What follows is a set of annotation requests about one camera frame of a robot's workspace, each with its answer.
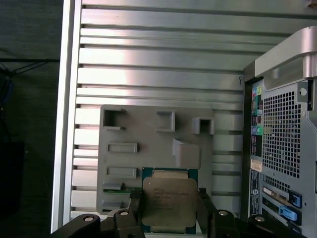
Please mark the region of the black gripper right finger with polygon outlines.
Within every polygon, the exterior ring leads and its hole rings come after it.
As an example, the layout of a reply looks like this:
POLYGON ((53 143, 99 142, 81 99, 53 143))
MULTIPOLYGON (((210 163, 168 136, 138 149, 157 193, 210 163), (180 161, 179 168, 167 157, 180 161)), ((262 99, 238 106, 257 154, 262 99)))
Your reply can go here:
POLYGON ((218 210, 205 188, 197 192, 197 221, 205 238, 304 237, 269 216, 256 214, 243 221, 227 210, 218 210))

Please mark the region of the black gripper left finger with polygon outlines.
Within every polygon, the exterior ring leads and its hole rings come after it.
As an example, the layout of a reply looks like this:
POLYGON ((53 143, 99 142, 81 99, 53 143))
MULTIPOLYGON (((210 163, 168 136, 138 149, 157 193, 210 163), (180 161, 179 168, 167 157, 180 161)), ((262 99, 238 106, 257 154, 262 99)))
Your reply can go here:
POLYGON ((95 214, 82 214, 51 234, 52 238, 144 238, 141 228, 142 190, 130 193, 126 209, 112 210, 103 221, 95 214))

